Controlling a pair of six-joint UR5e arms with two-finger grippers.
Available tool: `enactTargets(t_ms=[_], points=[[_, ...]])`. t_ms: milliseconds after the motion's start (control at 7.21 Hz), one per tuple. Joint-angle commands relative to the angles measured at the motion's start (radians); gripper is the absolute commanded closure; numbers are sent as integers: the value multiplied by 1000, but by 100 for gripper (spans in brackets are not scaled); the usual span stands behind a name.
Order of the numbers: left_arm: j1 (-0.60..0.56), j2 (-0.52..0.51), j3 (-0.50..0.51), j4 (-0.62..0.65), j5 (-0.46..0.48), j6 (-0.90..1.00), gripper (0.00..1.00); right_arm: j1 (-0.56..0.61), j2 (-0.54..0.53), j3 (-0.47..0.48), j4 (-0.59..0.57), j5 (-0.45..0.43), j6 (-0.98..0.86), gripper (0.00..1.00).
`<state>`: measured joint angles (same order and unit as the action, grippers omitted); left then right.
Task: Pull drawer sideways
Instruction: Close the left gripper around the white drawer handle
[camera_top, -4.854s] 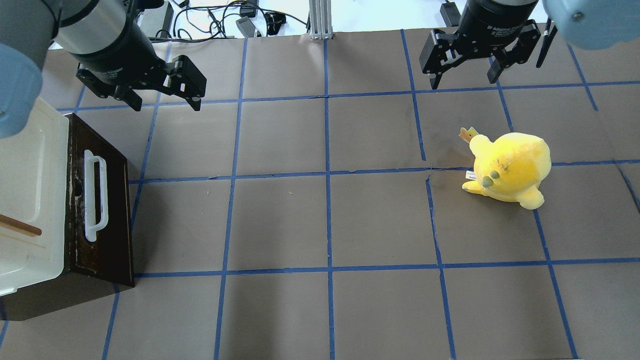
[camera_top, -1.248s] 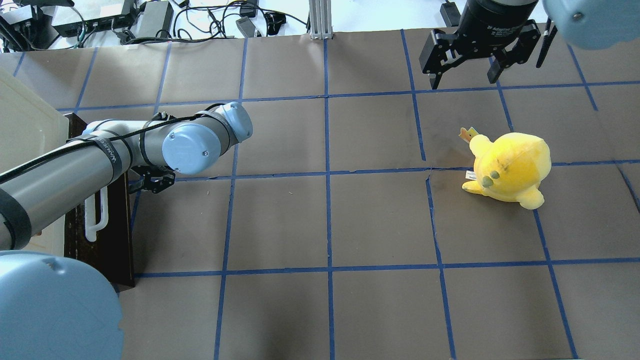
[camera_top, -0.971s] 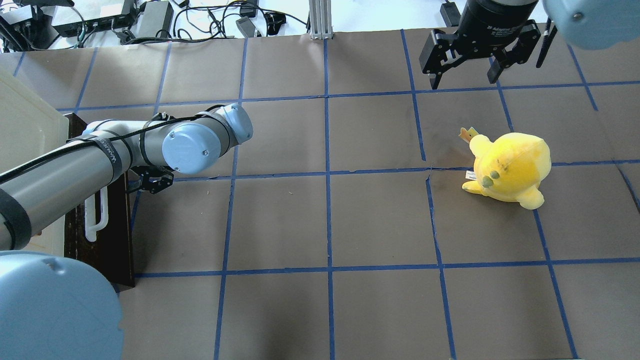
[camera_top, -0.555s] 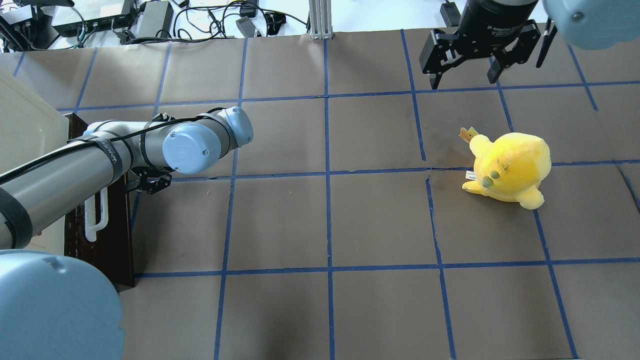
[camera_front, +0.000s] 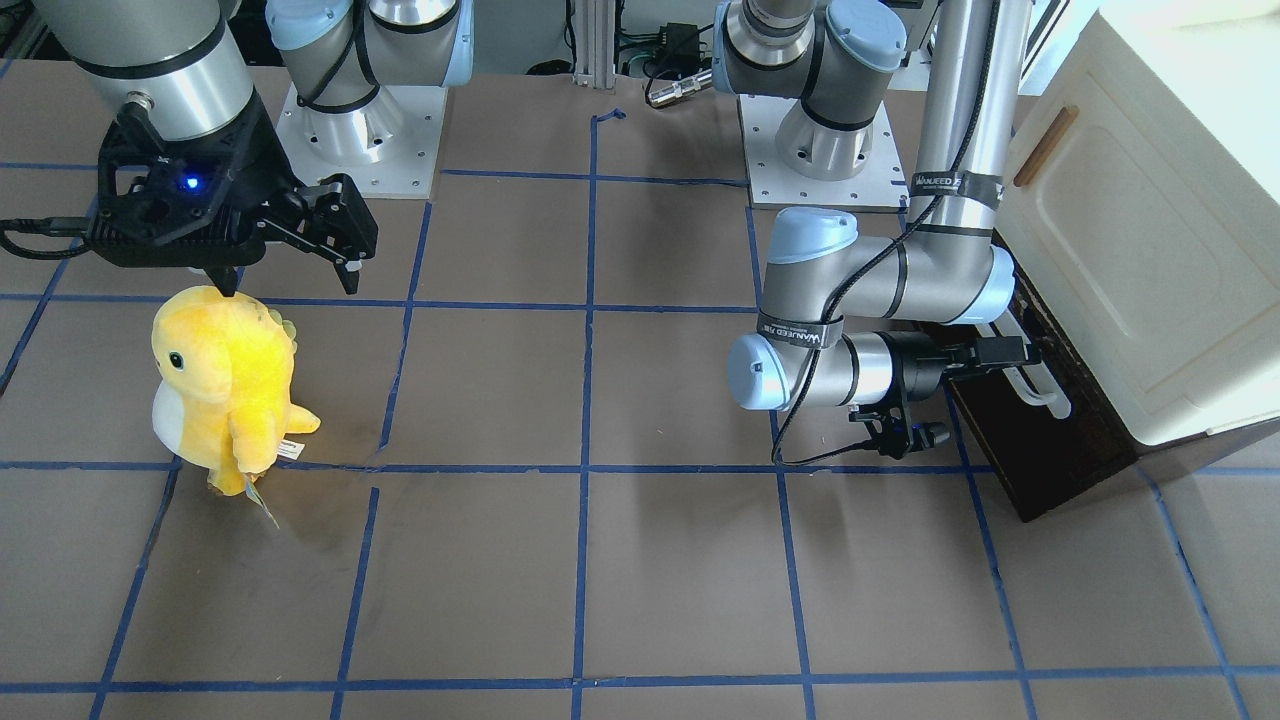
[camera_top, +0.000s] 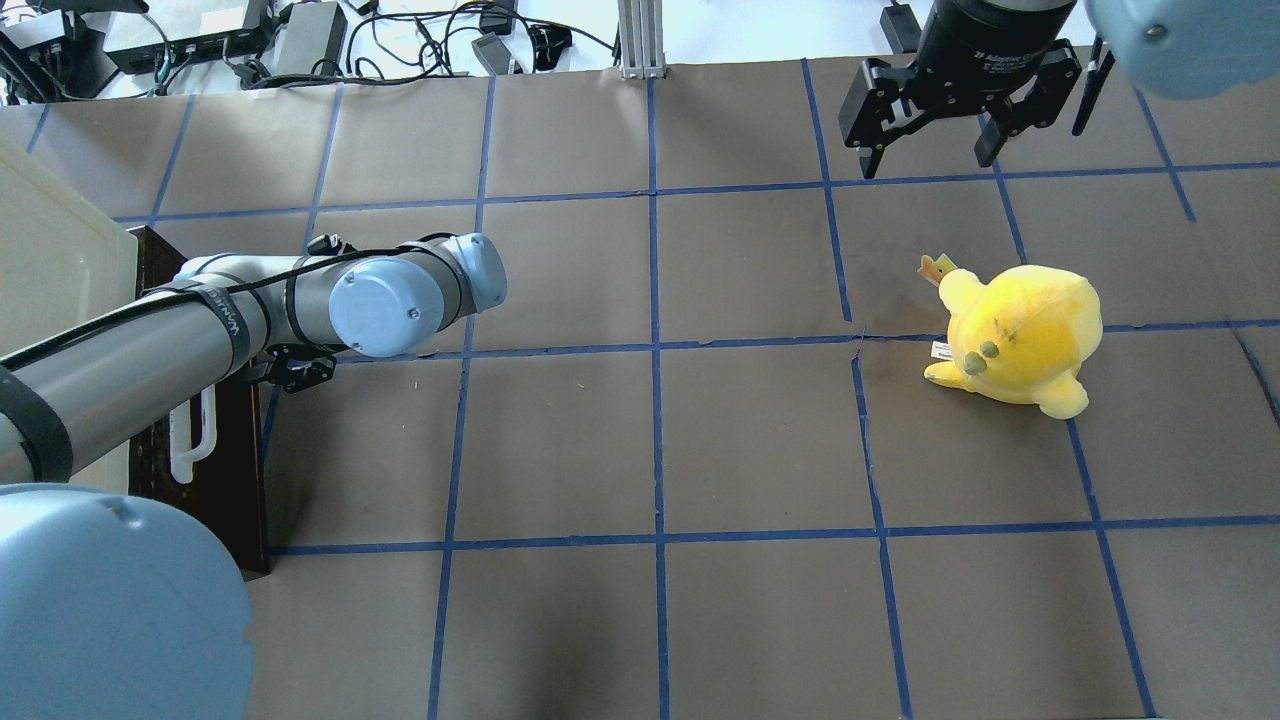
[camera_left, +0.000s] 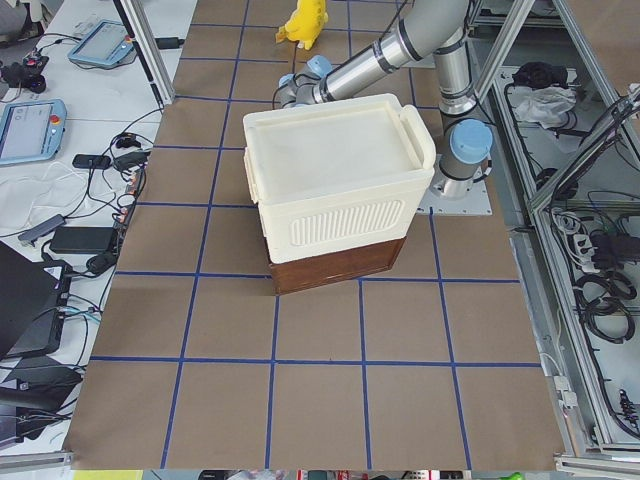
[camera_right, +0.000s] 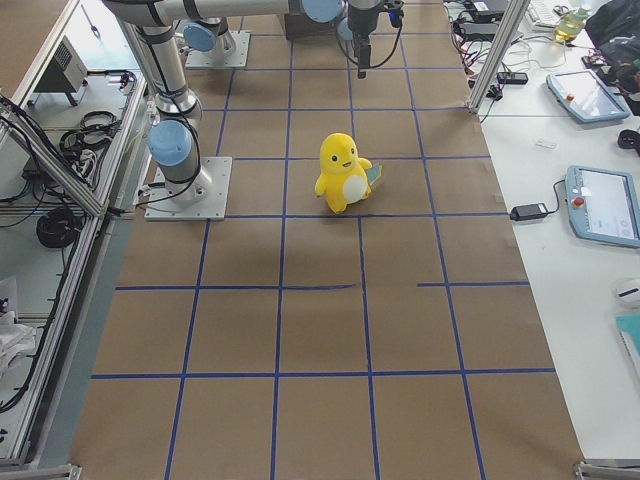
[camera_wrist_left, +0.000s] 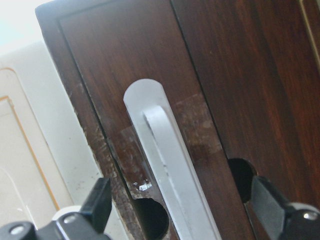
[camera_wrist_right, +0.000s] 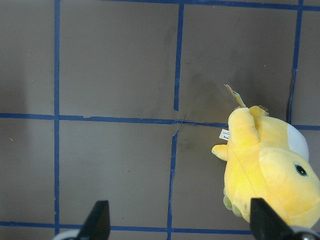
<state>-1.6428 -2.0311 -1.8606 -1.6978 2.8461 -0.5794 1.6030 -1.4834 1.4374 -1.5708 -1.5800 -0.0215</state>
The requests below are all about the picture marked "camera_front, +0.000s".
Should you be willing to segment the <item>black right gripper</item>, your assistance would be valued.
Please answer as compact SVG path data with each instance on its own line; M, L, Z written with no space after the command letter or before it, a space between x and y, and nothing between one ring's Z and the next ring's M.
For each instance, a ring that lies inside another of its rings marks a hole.
M228 126L165 141L140 102L125 102L99 151L88 249L125 268L192 266L227 299L270 241L334 268L347 295L378 251L379 225L355 178L302 187L259 95Z

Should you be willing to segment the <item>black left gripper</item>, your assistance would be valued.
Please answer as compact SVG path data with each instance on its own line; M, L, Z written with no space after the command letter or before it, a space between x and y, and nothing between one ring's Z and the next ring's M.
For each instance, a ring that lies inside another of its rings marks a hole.
M929 398L946 378L972 379L1005 368L1041 363L1041 351L1020 337L975 337L942 346L922 332L891 331L893 388L906 401Z

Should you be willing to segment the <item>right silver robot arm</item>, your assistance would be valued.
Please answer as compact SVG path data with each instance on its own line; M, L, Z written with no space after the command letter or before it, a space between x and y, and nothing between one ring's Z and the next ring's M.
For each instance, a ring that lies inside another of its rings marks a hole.
M270 243L332 266L343 291L378 250L366 192L417 160L394 87L451 88L474 72L471 1L269 1L294 88L298 173L230 29L229 1L37 1L113 111L93 214L5 219L3 247L123 268L189 268L229 297Z

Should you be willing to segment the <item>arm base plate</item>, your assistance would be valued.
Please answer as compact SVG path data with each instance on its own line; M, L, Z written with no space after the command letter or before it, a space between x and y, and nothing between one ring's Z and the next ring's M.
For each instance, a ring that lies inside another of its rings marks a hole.
M818 124L795 99L740 95L739 110L754 206L895 211L908 201L884 105L855 131Z
M365 199L429 200L449 90L384 86L346 114L301 108L289 88L275 129L305 184L346 174Z

